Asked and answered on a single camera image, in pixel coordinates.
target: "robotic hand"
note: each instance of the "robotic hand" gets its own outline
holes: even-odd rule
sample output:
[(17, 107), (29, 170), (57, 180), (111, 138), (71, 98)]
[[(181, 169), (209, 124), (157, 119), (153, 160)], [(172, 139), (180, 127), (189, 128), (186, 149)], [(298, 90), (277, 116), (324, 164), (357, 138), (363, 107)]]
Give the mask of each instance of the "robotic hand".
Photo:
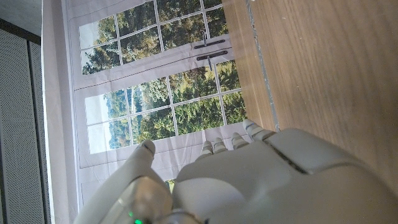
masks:
[(398, 199), (361, 161), (298, 129), (243, 122), (253, 140), (217, 138), (185, 166), (173, 194), (145, 140), (82, 208), (80, 223), (398, 223)]

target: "window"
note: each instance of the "window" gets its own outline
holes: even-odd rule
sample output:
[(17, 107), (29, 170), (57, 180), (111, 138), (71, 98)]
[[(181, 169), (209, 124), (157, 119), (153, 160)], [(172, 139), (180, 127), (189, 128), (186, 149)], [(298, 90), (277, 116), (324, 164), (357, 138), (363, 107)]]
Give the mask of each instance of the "window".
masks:
[(227, 34), (220, 0), (154, 0), (79, 27), (81, 72), (107, 70)]
[(90, 154), (241, 122), (234, 60), (85, 98)]

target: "metal panel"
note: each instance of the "metal panel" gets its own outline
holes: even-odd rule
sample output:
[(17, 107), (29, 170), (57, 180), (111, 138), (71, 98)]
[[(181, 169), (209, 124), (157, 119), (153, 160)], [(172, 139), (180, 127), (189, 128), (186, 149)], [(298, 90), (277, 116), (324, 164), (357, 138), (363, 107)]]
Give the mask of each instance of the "metal panel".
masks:
[(35, 100), (35, 116), (37, 137), (39, 138), (39, 157), (41, 162), (40, 173), (42, 176), (42, 194), (45, 209), (45, 218), (47, 223), (51, 223), (50, 214), (50, 195), (49, 195), (49, 180), (47, 175), (47, 160), (45, 155), (45, 137), (44, 137), (44, 106), (43, 106), (43, 80), (42, 80), (42, 54), (41, 46), (29, 42), (30, 62), (32, 68), (32, 83), (34, 88)]
[(8, 223), (43, 223), (27, 41), (0, 30), (0, 144)]

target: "wooden surface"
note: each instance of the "wooden surface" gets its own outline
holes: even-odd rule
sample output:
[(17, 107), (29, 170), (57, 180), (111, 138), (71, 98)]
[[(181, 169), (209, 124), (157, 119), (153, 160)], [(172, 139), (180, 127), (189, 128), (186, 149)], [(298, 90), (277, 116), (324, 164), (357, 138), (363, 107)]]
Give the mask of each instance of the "wooden surface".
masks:
[(341, 146), (398, 194), (398, 1), (250, 3), (280, 128)]
[(223, 0), (223, 5), (248, 118), (275, 131), (246, 3)]

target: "green foliage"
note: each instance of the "green foliage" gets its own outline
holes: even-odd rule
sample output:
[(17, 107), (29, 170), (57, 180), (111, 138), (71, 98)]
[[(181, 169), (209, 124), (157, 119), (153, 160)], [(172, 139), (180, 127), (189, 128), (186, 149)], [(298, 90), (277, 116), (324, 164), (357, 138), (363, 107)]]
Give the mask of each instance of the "green foliage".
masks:
[[(108, 116), (110, 118), (119, 118), (121, 116), (127, 115), (124, 90), (105, 93), (104, 100), (106, 100)], [(109, 132), (111, 133), (111, 140), (109, 141), (109, 146), (111, 149), (117, 149), (130, 145), (128, 119), (120, 119), (109, 122)]]
[(146, 58), (161, 51), (156, 27), (121, 39), (120, 46), (123, 63)]
[(99, 38), (94, 44), (102, 44), (116, 38), (116, 27), (114, 25), (114, 17), (109, 16), (98, 21)]
[(120, 12), (118, 18), (119, 35), (124, 36), (156, 23), (154, 2), (145, 2), (140, 6)]
[(205, 9), (208, 9), (213, 6), (217, 6), (221, 4), (221, 0), (203, 0), (203, 4), (205, 5)]
[(166, 78), (130, 87), (127, 89), (127, 97), (132, 114), (170, 104)]
[(175, 136), (170, 108), (132, 118), (132, 137), (135, 144), (145, 139), (157, 140)]
[(108, 107), (108, 116), (110, 118), (120, 118), (127, 115), (126, 97), (124, 90), (113, 91), (103, 95)]
[(176, 17), (188, 15), (200, 10), (199, 0), (157, 0), (159, 21), (165, 22)]
[(220, 79), (221, 91), (235, 90), (241, 87), (235, 60), (219, 63), (216, 68)]
[[(130, 96), (131, 91), (134, 91), (133, 97)], [(170, 104), (166, 78), (158, 78), (129, 88), (127, 95), (130, 105), (131, 99), (134, 101), (134, 113)], [(135, 144), (145, 139), (156, 140), (175, 136), (170, 108), (135, 116), (131, 120), (131, 126)]]
[(175, 103), (217, 93), (215, 74), (209, 67), (171, 75), (170, 87)]
[(111, 140), (109, 146), (111, 149), (126, 147), (130, 145), (130, 132), (128, 119), (120, 119), (109, 122), (109, 130), (111, 132)]
[(100, 72), (120, 65), (118, 43), (116, 41), (82, 53), (82, 57), (86, 57), (90, 61), (83, 65), (83, 75)]
[(164, 49), (202, 40), (205, 23), (201, 14), (162, 25)]
[(228, 33), (224, 9), (222, 7), (206, 12), (206, 17), (211, 38)]
[(224, 95), (223, 101), (227, 124), (242, 122), (247, 118), (241, 92)]
[(223, 125), (218, 97), (175, 107), (179, 134), (188, 134)]

